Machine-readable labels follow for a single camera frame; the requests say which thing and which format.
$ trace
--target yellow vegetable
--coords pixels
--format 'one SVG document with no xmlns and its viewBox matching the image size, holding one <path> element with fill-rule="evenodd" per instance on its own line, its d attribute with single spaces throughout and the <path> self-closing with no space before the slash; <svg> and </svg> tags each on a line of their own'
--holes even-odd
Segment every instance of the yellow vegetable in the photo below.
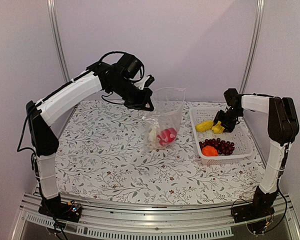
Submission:
<svg viewBox="0 0 300 240">
<path fill-rule="evenodd" d="M 213 133 L 222 134 L 224 132 L 225 128 L 223 126 L 221 126 L 220 124 L 221 124 L 221 122 L 218 121 L 218 123 L 212 127 Z"/>
<path fill-rule="evenodd" d="M 214 125 L 214 121 L 204 121 L 200 124 L 195 125 L 195 130 L 201 133 L 211 129 L 213 125 Z"/>
</svg>

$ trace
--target plastic basket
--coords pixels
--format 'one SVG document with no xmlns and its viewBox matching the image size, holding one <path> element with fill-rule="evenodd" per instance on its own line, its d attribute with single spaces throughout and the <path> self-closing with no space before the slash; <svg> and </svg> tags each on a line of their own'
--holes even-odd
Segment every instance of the plastic basket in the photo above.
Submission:
<svg viewBox="0 0 300 240">
<path fill-rule="evenodd" d="M 247 134 L 243 130 L 242 124 L 238 124 L 233 132 L 224 132 L 220 134 L 214 134 L 212 130 L 204 132 L 197 132 L 196 125 L 204 121 L 213 121 L 217 112 L 221 108 L 219 106 L 211 107 L 194 107 L 189 110 L 190 119 L 192 124 L 192 130 L 194 133 L 195 144 L 198 150 L 198 154 L 201 157 L 201 162 L 204 165 L 216 165 L 216 164 L 232 164 L 241 161 L 245 157 L 250 157 L 253 153 L 251 143 Z M 230 141 L 234 143 L 235 149 L 232 155 L 229 156 L 205 156 L 202 154 L 199 142 L 204 142 L 205 139 L 216 139 Z"/>
</svg>

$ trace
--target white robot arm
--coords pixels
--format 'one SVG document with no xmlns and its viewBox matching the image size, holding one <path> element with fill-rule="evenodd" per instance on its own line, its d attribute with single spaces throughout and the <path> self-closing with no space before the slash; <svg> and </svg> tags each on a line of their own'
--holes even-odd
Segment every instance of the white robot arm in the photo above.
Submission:
<svg viewBox="0 0 300 240">
<path fill-rule="evenodd" d="M 270 153 L 260 185 L 256 188 L 250 205 L 232 209 L 235 222 L 243 222 L 265 217 L 274 213 L 272 207 L 278 195 L 279 179 L 283 174 L 289 150 L 299 132 L 299 123 L 294 102 L 290 97 L 275 97 L 262 94 L 238 94 L 235 88 L 224 92 L 229 109 L 220 110 L 214 124 L 221 122 L 224 132 L 232 132 L 238 117 L 243 117 L 244 110 L 268 114 L 268 135 Z"/>
<path fill-rule="evenodd" d="M 113 53 L 123 56 L 112 65 L 102 61 L 104 57 Z M 132 80 L 138 72 L 140 79 Z M 68 211 L 69 206 L 61 203 L 55 172 L 55 153 L 59 141 L 50 126 L 80 101 L 101 90 L 117 93 L 124 100 L 124 106 L 129 109 L 153 111 L 154 106 L 150 99 L 152 91 L 148 86 L 154 78 L 151 75 L 144 76 L 144 72 L 143 63 L 134 55 L 110 52 L 47 97 L 36 103 L 27 103 L 26 119 L 34 147 L 31 160 L 42 197 L 39 213 L 72 222 L 78 222 L 81 214 L 81 209 L 74 207 L 75 210 Z"/>
</svg>

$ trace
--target floral tablecloth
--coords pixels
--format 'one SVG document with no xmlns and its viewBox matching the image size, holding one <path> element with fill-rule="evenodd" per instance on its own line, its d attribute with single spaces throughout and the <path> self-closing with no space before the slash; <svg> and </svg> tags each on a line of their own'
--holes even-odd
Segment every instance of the floral tablecloth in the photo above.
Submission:
<svg viewBox="0 0 300 240">
<path fill-rule="evenodd" d="M 246 124 L 253 155 L 238 163 L 202 165 L 189 108 L 223 103 L 185 102 L 176 142 L 144 150 L 143 111 L 104 101 L 82 101 L 62 136 L 56 176 L 62 193 L 95 199 L 160 205 L 197 205 L 252 198 L 264 165 Z"/>
</svg>

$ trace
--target white wall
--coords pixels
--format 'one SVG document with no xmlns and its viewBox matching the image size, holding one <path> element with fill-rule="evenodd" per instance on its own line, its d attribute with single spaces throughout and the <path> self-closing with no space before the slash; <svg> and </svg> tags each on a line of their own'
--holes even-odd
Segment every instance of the white wall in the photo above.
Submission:
<svg viewBox="0 0 300 240">
<path fill-rule="evenodd" d="M 300 0 L 266 1 L 246 92 L 292 97 L 300 124 Z M 266 116 L 247 112 L 245 117 L 268 156 Z M 300 223 L 300 132 L 289 153 L 281 185 L 289 193 Z"/>
<path fill-rule="evenodd" d="M 154 76 L 153 90 L 186 88 L 187 100 L 222 102 L 225 89 L 240 86 L 256 8 L 256 0 L 56 1 L 71 78 L 126 51 Z"/>
<path fill-rule="evenodd" d="M 47 2 L 0 1 L 0 240 L 7 240 L 35 176 L 30 152 L 16 153 L 25 105 L 62 85 Z M 56 124 L 58 132 L 63 121 Z M 30 145 L 26 129 L 24 146 Z"/>
</svg>

